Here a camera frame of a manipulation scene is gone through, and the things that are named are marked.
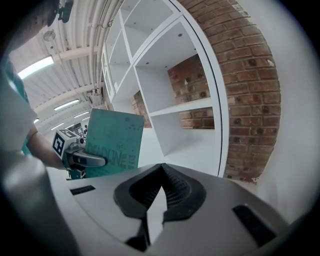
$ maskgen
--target wall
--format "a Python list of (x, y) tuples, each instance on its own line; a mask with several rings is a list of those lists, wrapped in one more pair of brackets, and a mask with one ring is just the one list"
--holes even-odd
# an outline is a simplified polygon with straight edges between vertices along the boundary
[[(210, 97), (208, 82), (196, 54), (168, 70), (174, 97), (177, 104)], [(181, 125), (186, 129), (214, 129), (212, 107), (180, 112)]]
[(225, 177), (255, 182), (276, 142), (280, 86), (270, 48), (235, 0), (178, 0), (199, 23), (223, 75), (229, 107)]
[(257, 182), (257, 194), (291, 223), (313, 204), (320, 181), (317, 53), (297, 22), (277, 2), (238, 2), (267, 40), (281, 84), (277, 142)]

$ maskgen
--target ceiling beam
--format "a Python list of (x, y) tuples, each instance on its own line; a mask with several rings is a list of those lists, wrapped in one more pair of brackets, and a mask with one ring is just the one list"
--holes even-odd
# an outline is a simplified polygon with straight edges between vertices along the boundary
[(71, 98), (73, 96), (76, 96), (77, 94), (82, 94), (84, 92), (87, 92), (87, 91), (90, 91), (92, 90), (93, 88), (93, 85), (92, 84), (88, 84), (88, 85), (85, 85), (85, 86), (82, 86), (82, 87), (79, 87), (77, 89), (74, 89), (74, 90), (70, 90), (70, 91), (67, 91), (63, 94), (60, 94), (59, 96), (57, 97), (54, 97), (52, 99), (49, 99), (48, 101), (46, 101), (45, 103), (35, 107), (33, 109), (34, 112), (36, 112), (37, 114), (39, 114), (41, 111), (47, 109), (47, 108), (50, 108), (52, 106), (55, 106), (65, 100), (65, 99), (68, 99), (68, 98)]
[[(97, 53), (98, 46), (93, 48), (93, 52)], [(72, 50), (63, 51), (60, 54), (53, 55), (54, 64), (61, 64), (61, 61), (68, 61), (76, 58), (88, 56), (90, 54), (90, 47), (82, 47)]]

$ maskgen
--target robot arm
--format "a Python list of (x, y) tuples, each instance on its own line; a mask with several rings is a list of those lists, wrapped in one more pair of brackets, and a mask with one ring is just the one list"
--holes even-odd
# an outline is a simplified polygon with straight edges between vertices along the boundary
[(101, 156), (85, 153), (85, 146), (85, 139), (74, 132), (68, 129), (56, 130), (52, 148), (69, 171), (71, 179), (82, 179), (86, 174), (86, 167), (102, 167), (108, 163), (108, 160)]

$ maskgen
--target red brick wall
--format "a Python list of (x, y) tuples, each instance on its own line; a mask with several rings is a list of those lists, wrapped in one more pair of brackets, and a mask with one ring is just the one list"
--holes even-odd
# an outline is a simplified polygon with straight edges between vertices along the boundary
[(225, 176), (255, 182), (274, 149), (280, 86), (268, 44), (236, 0), (178, 0), (216, 54), (228, 98), (230, 137)]
[(134, 113), (137, 115), (142, 115), (144, 117), (144, 127), (151, 128), (151, 123), (149, 116), (147, 114), (146, 106), (142, 98), (141, 92), (138, 91), (131, 99), (131, 104), (134, 110)]
[[(198, 54), (168, 70), (177, 104), (210, 97), (210, 91)], [(212, 107), (179, 113), (181, 125), (186, 129), (214, 129)]]

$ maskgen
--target teal shirt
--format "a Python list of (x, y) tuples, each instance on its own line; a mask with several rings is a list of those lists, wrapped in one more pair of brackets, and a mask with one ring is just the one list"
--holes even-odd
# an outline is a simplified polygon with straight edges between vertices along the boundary
[[(29, 103), (26, 91), (25, 91), (25, 86), (24, 82), (22, 79), (18, 76), (13, 64), (11, 63), (10, 60), (8, 60), (5, 64), (5, 73), (8, 76), (8, 78), (12, 81), (12, 83), (15, 85), (15, 91), (27, 102)], [(31, 155), (29, 149), (27, 148), (27, 143), (28, 140), (25, 139), (23, 146), (22, 146), (22, 152), (25, 155)]]

